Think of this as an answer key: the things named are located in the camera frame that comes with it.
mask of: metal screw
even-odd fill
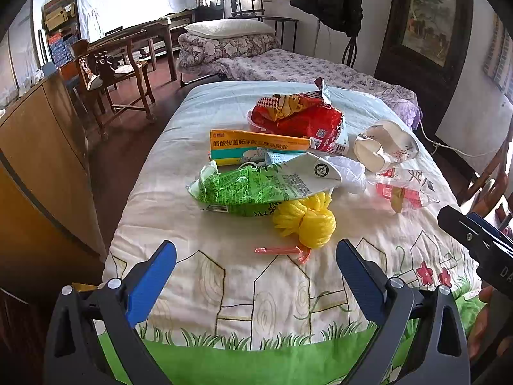
[[[62,295],[70,295],[73,292],[73,287],[71,285],[66,285],[61,289]]]
[[[450,294],[450,288],[447,285],[440,285],[440,287],[438,289],[440,290],[440,292],[443,295],[449,295]]]
[[[404,287],[404,282],[401,278],[391,278],[390,279],[390,285],[396,289],[400,289]]]
[[[121,287],[121,279],[119,279],[119,278],[112,278],[112,279],[107,283],[107,286],[108,286],[110,289],[118,289],[119,287]]]

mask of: printed red flower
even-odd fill
[[[440,281],[440,284],[452,288],[452,284],[450,282],[450,275],[446,268],[442,268],[442,272],[438,274],[438,280]]]
[[[427,267],[426,262],[422,262],[416,272],[422,278],[422,285],[433,285],[433,270]]]

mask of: black side table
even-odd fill
[[[258,20],[263,22],[264,20],[271,20],[274,22],[274,35],[278,36],[278,22],[282,24],[282,36],[281,36],[281,45],[283,47],[283,32],[285,30],[285,23],[291,21],[294,23],[294,41],[292,43],[292,51],[296,51],[296,34],[298,33],[298,22],[299,20],[293,19],[291,17],[277,17],[277,16],[258,16]]]

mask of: green and white package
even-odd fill
[[[226,173],[219,173],[212,161],[187,190],[207,211],[260,216],[274,212],[276,203],[306,198],[341,182],[332,164],[306,152],[281,164],[245,166]]]

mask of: human hand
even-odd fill
[[[494,287],[488,285],[483,288],[481,292],[479,292],[479,299],[486,303],[486,305],[479,311],[478,316],[475,318],[474,326],[468,336],[468,356],[470,360],[475,358],[479,353],[479,348],[481,347],[481,342],[483,340],[484,332],[486,331],[486,326],[488,326],[488,312],[489,312],[489,302],[492,299],[492,294],[494,291]],[[507,350],[507,348],[513,342],[513,337],[506,337],[499,347],[497,347],[497,356],[502,356],[502,354]]]

